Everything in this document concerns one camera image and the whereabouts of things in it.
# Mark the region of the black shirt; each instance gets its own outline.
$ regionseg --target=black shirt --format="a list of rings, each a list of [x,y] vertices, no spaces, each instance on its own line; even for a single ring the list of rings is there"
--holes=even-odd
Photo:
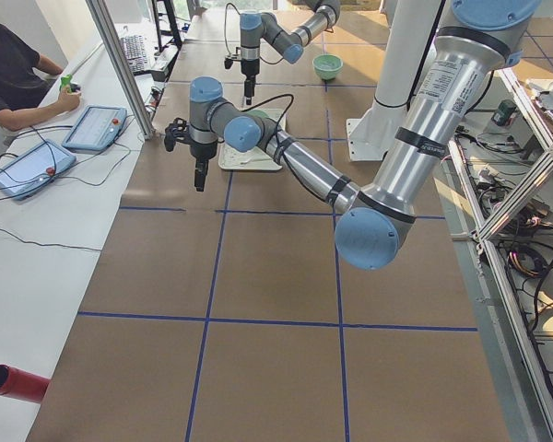
[[[38,62],[39,53],[0,24],[0,111],[39,106],[49,85],[33,72]]]

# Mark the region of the keyboard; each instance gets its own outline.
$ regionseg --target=keyboard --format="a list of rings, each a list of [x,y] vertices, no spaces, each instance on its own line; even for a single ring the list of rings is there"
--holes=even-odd
[[[143,36],[128,35],[121,37],[121,47],[123,48],[123,52],[125,52],[129,69],[131,69],[134,76],[149,73],[149,60]]]

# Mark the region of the white table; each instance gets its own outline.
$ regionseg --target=white table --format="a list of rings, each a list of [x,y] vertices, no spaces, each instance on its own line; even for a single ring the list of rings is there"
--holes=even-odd
[[[78,65],[98,40],[86,44],[70,63]],[[137,76],[144,99],[153,86],[151,76]],[[82,86],[80,108],[42,126],[73,124],[88,104],[125,106],[131,114],[108,54],[100,47],[75,73]],[[58,83],[45,98],[52,102]],[[66,131],[43,134],[61,142]],[[8,152],[22,154],[40,142],[32,134],[16,140]],[[0,202],[0,227],[26,240],[100,249],[107,238],[119,199],[131,176],[143,142],[132,122],[118,143],[129,155],[99,187],[61,179],[23,202]],[[100,182],[128,149],[113,145],[103,154],[66,172]],[[78,161],[90,155],[77,154]],[[4,166],[10,159],[2,159]],[[97,252],[23,244],[0,232],[0,364],[16,366],[49,378],[57,364],[79,303],[97,263]],[[0,397],[0,442],[25,439],[39,405]]]

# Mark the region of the person's hand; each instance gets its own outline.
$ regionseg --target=person's hand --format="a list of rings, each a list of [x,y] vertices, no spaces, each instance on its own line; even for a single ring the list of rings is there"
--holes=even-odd
[[[73,111],[80,105],[80,93],[72,92],[70,86],[62,87],[59,91],[57,104],[62,112]]]

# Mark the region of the person's arm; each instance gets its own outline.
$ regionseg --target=person's arm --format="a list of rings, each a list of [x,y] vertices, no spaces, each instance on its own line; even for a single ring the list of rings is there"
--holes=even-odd
[[[9,131],[19,131],[40,122],[46,122],[60,113],[72,111],[80,104],[80,94],[70,93],[69,86],[64,87],[55,103],[40,108],[0,110],[0,125]]]
[[[64,71],[59,64],[42,53],[39,54],[39,61],[35,67],[50,76],[59,76]]]

